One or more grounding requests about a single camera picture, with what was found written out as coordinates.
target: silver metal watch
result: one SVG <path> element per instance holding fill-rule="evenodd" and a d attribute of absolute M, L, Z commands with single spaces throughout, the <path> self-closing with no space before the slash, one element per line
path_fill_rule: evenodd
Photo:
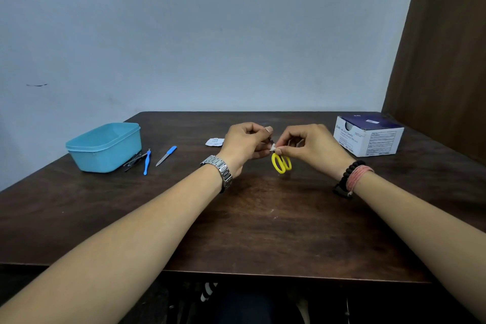
<path fill-rule="evenodd" d="M 215 155 L 209 155 L 206 158 L 206 160 L 204 160 L 201 164 L 199 164 L 199 167 L 202 167 L 204 164 L 211 164 L 216 168 L 218 168 L 222 178 L 222 188 L 220 192 L 220 194 L 222 194 L 231 185 L 231 182 L 233 181 L 233 176 L 231 175 L 228 166 L 222 159 L 218 158 Z"/>

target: light blue plastic container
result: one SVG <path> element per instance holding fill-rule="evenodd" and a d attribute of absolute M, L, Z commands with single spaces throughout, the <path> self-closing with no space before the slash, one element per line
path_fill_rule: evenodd
<path fill-rule="evenodd" d="M 66 149 L 84 172 L 108 173 L 142 149 L 138 123 L 108 123 L 73 138 Z"/>

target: navy blue box lid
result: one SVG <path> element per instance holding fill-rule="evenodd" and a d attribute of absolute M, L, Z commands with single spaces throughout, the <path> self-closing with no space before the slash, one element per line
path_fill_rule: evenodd
<path fill-rule="evenodd" d="M 380 114 L 348 114 L 340 115 L 345 121 L 362 130 L 384 130 L 386 128 L 402 128 L 403 126 L 390 121 Z"/>

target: hand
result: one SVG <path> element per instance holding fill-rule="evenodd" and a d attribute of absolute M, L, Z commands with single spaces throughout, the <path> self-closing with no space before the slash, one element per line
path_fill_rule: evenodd
<path fill-rule="evenodd" d="M 340 180 L 347 167 L 355 162 L 323 124 L 289 126 L 275 146 L 277 155 L 303 160 L 335 180 Z"/>
<path fill-rule="evenodd" d="M 270 155 L 272 145 L 269 137 L 272 132 L 272 127 L 253 122 L 235 124 L 229 128 L 218 157 L 227 164 L 233 178 L 240 175 L 247 160 Z"/>

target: bracelet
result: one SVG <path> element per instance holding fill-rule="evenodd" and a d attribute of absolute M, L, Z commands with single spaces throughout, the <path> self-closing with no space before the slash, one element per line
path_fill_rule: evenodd
<path fill-rule="evenodd" d="M 358 183 L 361 176 L 369 170 L 374 172 L 374 170 L 368 167 L 363 160 L 355 161 L 349 166 L 348 169 L 346 169 L 346 172 L 344 172 L 343 174 L 343 178 L 341 178 L 339 183 L 334 186 L 332 191 L 339 196 L 351 198 L 356 183 Z"/>

